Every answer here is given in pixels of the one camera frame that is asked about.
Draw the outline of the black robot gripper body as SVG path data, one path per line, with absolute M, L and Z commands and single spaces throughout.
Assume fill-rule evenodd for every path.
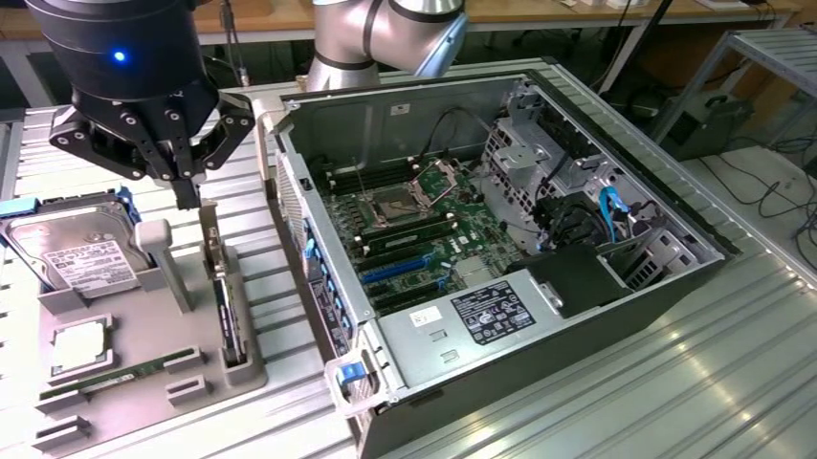
M 192 1 L 30 1 L 27 10 L 67 77 L 71 105 L 98 120 L 130 106 L 164 137 L 190 138 L 218 103 L 206 78 Z

